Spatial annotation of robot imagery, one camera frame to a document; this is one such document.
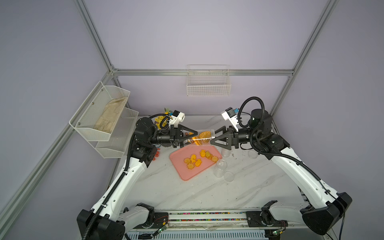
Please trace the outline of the brown and orange cookies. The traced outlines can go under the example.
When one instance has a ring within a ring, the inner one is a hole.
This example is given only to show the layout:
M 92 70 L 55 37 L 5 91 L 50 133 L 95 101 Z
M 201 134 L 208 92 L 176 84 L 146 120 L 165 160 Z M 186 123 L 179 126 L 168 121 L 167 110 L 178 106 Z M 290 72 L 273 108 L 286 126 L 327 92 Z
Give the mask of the brown and orange cookies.
M 197 146 L 207 145 L 210 143 L 213 135 L 210 131 L 201 132 L 197 137 L 193 137 L 190 140 Z

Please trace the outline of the clear jar with brown cookies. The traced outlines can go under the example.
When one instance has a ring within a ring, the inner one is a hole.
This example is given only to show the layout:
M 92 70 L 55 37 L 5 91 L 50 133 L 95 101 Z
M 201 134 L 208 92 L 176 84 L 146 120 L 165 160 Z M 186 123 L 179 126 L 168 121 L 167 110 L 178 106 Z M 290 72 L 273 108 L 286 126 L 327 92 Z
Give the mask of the clear jar with brown cookies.
M 198 134 L 194 137 L 188 138 L 185 140 L 185 144 L 193 144 L 197 146 L 210 145 L 211 140 L 216 137 L 215 131 L 210 130 L 198 130 Z

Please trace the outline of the clear jar with orange cookies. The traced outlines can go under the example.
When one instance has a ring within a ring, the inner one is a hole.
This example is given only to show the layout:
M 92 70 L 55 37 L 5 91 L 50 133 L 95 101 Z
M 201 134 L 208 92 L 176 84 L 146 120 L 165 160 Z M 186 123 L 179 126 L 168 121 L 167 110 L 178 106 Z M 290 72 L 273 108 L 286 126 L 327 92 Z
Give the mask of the clear jar with orange cookies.
M 217 178 L 221 178 L 224 176 L 226 170 L 227 170 L 228 164 L 225 160 L 218 160 L 216 162 L 216 165 L 214 167 L 214 175 Z

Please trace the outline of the clear plastic jar lid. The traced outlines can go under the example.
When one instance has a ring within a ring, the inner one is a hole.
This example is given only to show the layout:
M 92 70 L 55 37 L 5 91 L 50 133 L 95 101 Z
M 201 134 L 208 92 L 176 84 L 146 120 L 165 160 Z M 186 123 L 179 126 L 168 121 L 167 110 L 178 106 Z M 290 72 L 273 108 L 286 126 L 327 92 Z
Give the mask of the clear plastic jar lid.
M 259 156 L 259 153 L 255 150 L 248 150 L 248 157 L 250 159 L 256 159 Z

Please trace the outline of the clear plastic cookie jar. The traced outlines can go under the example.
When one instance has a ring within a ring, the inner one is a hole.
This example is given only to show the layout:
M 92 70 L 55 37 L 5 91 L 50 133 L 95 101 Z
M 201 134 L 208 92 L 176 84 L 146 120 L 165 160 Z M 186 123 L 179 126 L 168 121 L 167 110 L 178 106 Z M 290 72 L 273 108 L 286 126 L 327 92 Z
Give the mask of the clear plastic cookie jar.
M 232 151 L 228 149 L 221 149 L 221 155 L 223 158 L 228 158 L 231 155 Z

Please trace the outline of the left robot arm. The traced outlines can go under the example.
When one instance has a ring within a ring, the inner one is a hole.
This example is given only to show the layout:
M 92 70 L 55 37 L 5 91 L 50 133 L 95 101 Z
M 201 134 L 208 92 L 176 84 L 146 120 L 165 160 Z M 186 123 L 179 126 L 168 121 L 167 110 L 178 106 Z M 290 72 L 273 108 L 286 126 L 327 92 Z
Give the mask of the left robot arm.
M 124 203 L 133 186 L 147 170 L 158 151 L 157 145 L 183 147 L 184 142 L 198 132 L 181 124 L 159 131 L 149 117 L 136 123 L 130 139 L 127 158 L 112 185 L 91 210 L 82 210 L 77 223 L 83 240 L 121 240 L 137 226 L 148 228 L 155 221 L 154 207 L 139 203 L 124 211 Z

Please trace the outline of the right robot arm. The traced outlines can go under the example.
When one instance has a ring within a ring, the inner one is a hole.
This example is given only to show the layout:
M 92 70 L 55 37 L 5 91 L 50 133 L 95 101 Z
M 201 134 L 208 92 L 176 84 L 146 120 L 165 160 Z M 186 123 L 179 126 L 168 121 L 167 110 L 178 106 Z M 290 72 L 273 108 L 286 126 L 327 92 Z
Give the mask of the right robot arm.
M 226 109 L 222 117 L 230 121 L 231 126 L 216 130 L 221 135 L 210 141 L 212 145 L 231 150 L 250 144 L 258 155 L 281 168 L 306 197 L 304 206 L 269 201 L 261 208 L 259 219 L 262 225 L 295 222 L 324 236 L 338 221 L 345 221 L 346 211 L 353 201 L 351 196 L 326 184 L 282 136 L 273 133 L 273 118 L 259 97 L 246 99 L 237 110 Z

